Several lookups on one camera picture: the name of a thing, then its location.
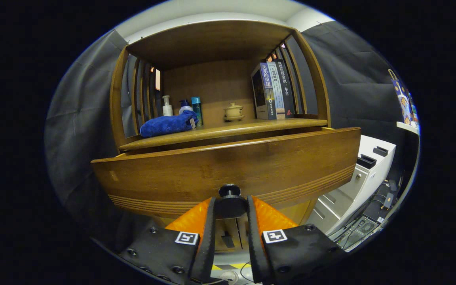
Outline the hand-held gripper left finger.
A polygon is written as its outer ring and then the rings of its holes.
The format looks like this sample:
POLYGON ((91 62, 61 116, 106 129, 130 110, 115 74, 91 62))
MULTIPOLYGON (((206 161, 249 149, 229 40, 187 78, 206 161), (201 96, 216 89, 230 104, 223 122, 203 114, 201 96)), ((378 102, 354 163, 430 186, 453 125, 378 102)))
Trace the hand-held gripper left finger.
POLYGON ((211 277, 215 198, 200 202, 164 228, 147 226, 120 257, 174 285, 199 285, 211 277))

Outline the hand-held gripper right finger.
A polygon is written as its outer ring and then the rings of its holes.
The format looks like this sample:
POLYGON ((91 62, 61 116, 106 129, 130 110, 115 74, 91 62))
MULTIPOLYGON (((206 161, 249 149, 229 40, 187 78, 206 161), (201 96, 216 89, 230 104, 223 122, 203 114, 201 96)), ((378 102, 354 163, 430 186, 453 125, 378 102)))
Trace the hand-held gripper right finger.
POLYGON ((307 285, 345 252, 313 224, 297 225, 255 196, 248 196, 249 254, 255 283, 307 285))

